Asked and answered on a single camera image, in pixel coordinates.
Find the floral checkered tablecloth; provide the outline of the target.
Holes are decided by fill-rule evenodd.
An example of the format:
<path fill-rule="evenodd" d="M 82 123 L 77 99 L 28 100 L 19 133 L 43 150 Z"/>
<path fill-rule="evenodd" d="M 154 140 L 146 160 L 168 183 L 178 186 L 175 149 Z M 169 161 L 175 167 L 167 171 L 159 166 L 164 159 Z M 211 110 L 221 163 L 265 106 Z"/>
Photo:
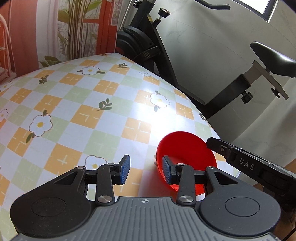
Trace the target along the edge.
<path fill-rule="evenodd" d="M 169 133 L 217 133 L 189 98 L 120 54 L 71 60 L 1 83 L 1 240 L 12 203 L 74 167 L 131 158 L 115 197 L 174 196 L 156 167 Z"/>

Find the red plastic bowl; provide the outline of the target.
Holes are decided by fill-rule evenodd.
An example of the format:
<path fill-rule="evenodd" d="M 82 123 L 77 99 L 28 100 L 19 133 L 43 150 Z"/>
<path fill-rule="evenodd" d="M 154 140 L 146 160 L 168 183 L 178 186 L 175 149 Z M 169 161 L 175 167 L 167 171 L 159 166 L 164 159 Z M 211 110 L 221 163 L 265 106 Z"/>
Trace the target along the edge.
<path fill-rule="evenodd" d="M 207 148 L 206 142 L 188 132 L 173 132 L 159 142 L 156 151 L 156 162 L 159 175 L 165 182 L 162 170 L 162 157 L 169 156 L 174 163 L 184 163 L 195 170 L 205 171 L 207 167 L 217 167 L 213 152 Z"/>

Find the black exercise bike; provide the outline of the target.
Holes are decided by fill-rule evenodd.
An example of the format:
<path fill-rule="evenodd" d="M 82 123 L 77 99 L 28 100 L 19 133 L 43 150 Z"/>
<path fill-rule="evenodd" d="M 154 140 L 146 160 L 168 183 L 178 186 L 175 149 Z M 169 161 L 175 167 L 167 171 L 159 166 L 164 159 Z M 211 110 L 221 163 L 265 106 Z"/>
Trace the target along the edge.
<path fill-rule="evenodd" d="M 129 1 L 116 51 L 188 95 L 207 118 L 250 102 L 256 79 L 295 76 L 295 1 Z"/>

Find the printed room backdrop cloth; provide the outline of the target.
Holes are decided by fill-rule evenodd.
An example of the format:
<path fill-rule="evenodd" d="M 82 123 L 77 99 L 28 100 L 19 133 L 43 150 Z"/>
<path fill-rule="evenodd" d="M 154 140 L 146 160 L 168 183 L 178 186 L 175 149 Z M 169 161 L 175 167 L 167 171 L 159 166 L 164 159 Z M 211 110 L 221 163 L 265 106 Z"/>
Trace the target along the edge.
<path fill-rule="evenodd" d="M 1 81 L 115 50 L 122 1 L 1 1 Z"/>

